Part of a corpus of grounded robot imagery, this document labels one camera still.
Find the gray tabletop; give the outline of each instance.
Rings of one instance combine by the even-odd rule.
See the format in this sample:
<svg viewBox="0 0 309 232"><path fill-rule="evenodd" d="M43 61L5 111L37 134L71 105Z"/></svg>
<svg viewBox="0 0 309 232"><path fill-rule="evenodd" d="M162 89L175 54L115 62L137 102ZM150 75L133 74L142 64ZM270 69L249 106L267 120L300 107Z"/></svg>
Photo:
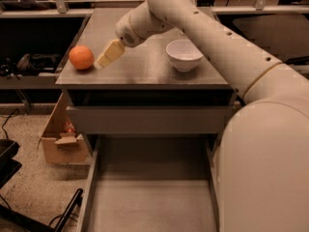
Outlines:
<svg viewBox="0 0 309 232"><path fill-rule="evenodd" d="M116 39L115 24L129 11L124 8L94 9L85 30L77 44L87 45L95 58L106 44ZM229 88L227 82L203 58L198 68L191 72L178 72L168 61L166 45L176 39L186 38L176 28L161 35L155 35L135 48L126 48L125 54L107 68L93 65L87 71L78 71L67 62L56 84L72 89L104 88Z"/></svg>

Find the bowl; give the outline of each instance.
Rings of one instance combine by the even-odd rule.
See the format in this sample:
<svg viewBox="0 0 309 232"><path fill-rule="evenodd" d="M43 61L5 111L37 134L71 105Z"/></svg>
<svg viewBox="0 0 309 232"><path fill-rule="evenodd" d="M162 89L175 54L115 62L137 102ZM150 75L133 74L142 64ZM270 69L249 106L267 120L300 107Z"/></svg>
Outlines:
<svg viewBox="0 0 309 232"><path fill-rule="evenodd" d="M170 64L179 72L189 72L196 68L203 54L191 40L176 40L166 46Z"/></svg>

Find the black office chair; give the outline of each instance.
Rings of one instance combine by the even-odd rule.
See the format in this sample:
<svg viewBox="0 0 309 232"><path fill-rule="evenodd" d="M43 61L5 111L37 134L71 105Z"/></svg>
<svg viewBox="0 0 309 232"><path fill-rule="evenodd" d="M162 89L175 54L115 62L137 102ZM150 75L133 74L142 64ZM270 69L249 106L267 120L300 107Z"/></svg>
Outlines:
<svg viewBox="0 0 309 232"><path fill-rule="evenodd" d="M19 145L10 139L0 139L0 189L12 178L12 176L21 167L21 163L14 160ZM20 213L14 212L11 207L5 207L0 204L0 218L4 218L20 227L33 232L60 232L64 228L66 222L76 205L80 206L82 202L83 189L79 188L69 205L54 228L42 224L36 220L26 217Z"/></svg>

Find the brown box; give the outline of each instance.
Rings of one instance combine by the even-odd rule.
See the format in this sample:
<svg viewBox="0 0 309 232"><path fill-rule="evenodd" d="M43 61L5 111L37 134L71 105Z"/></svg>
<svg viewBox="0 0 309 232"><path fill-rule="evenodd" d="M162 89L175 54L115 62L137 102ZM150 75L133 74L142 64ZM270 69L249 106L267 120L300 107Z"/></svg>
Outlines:
<svg viewBox="0 0 309 232"><path fill-rule="evenodd" d="M68 103L62 95L42 133L41 143L47 163L89 162L89 149L82 135L78 132L64 132L64 124L70 119L67 106Z"/></svg>

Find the white bowl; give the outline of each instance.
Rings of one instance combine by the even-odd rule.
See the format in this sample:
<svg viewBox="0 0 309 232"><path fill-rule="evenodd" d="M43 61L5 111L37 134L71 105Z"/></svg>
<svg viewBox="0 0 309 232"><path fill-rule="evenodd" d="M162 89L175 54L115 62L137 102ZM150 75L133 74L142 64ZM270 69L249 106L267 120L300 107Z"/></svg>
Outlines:
<svg viewBox="0 0 309 232"><path fill-rule="evenodd" d="M196 68L203 54L191 40L176 40L166 46L170 63L180 72L189 72Z"/></svg>

